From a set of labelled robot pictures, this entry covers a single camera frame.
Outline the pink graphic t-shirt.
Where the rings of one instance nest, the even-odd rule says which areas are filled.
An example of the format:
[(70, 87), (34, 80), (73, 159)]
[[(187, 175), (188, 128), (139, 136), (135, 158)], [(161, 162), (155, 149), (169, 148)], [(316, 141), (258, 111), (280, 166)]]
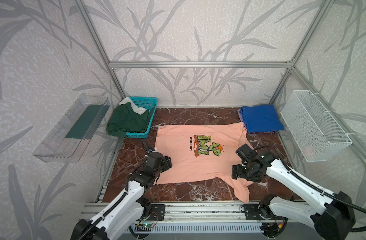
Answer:
[(236, 198), (250, 200), (245, 179), (232, 179), (232, 167), (241, 163), (236, 151), (249, 142), (243, 123), (229, 125), (166, 125), (157, 130), (155, 147), (169, 156), (172, 168), (160, 175), (159, 184), (199, 182), (220, 178), (234, 189)]

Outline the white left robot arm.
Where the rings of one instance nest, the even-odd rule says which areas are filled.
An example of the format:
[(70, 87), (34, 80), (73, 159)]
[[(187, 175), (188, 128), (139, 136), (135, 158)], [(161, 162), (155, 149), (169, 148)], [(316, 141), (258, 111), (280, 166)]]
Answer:
[(161, 173), (171, 168), (170, 157), (159, 152), (148, 153), (142, 164), (129, 174), (121, 193), (90, 220), (80, 220), (71, 239), (117, 240), (135, 221), (148, 218), (151, 203), (143, 195), (154, 186)]

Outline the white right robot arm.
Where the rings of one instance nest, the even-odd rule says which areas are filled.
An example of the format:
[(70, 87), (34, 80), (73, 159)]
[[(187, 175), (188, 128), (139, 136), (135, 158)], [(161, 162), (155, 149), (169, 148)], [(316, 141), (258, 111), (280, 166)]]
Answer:
[(258, 215), (270, 220), (284, 217), (309, 226), (325, 240), (344, 240), (356, 220), (353, 209), (333, 198), (332, 191), (322, 188), (290, 168), (279, 156), (269, 151), (258, 154), (248, 145), (236, 150), (240, 165), (232, 167), (232, 178), (260, 182), (268, 176), (298, 195), (303, 203), (266, 196), (258, 206)]

